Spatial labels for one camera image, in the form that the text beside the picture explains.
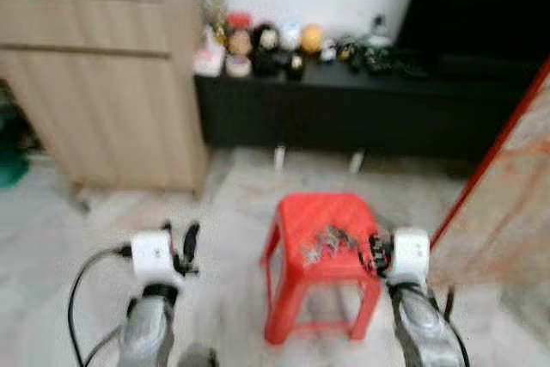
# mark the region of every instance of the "red stool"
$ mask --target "red stool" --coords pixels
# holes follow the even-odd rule
[[[370,263],[369,236],[378,233],[369,207],[352,193],[295,193],[278,205],[271,233],[261,264],[266,267],[267,308],[265,337],[271,344],[282,344],[293,329],[320,330],[344,328],[351,339],[363,339],[382,283],[376,273],[367,273],[361,266],[357,251],[340,248],[336,256],[323,254],[308,264],[304,248],[316,245],[316,234],[324,233],[328,225],[343,228],[358,241],[364,262]],[[283,265],[275,297],[269,261],[282,240]],[[317,284],[357,284],[362,300],[354,322],[329,321],[296,324],[303,298],[310,286]]]

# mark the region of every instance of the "black cabinet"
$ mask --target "black cabinet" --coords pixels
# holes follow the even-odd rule
[[[526,83],[351,73],[309,63],[284,76],[196,76],[205,141],[213,146],[366,149],[404,156],[478,159],[490,148]]]

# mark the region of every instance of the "tiled floor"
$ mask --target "tiled floor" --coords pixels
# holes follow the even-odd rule
[[[126,240],[171,218],[180,235],[186,223],[202,223],[197,264],[175,316],[169,365],[193,342],[217,348],[222,366],[404,365],[393,335],[391,305],[384,295],[367,339],[293,337],[282,348],[262,338],[264,280],[258,256],[278,200],[293,191],[354,191],[386,226],[414,224],[435,230],[463,179],[437,162],[367,159],[359,175],[346,172],[339,155],[291,152],[284,171],[272,169],[263,150],[217,152],[201,202],[188,193],[90,191],[92,211],[83,217],[66,202],[62,177],[33,168],[14,189],[0,193],[0,365],[69,367],[75,361],[65,325],[66,300],[78,266],[96,249]],[[119,323],[128,298],[138,293],[131,269],[116,260],[98,265],[76,303],[76,329],[84,352]],[[550,365],[550,352],[499,305],[500,289],[460,290],[455,324],[473,365]],[[307,308],[319,308],[316,304]],[[95,365],[116,365],[116,346]]]

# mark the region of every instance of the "keys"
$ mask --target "keys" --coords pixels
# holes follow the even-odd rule
[[[355,238],[345,231],[337,228],[335,225],[328,225],[325,233],[315,235],[316,243],[311,248],[302,248],[305,264],[311,265],[321,260],[324,253],[328,253],[332,258],[338,255],[341,248],[348,251],[357,249],[358,242]]]

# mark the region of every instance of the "television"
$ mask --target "television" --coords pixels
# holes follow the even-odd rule
[[[396,45],[443,74],[532,76],[550,53],[547,0],[411,0]]]

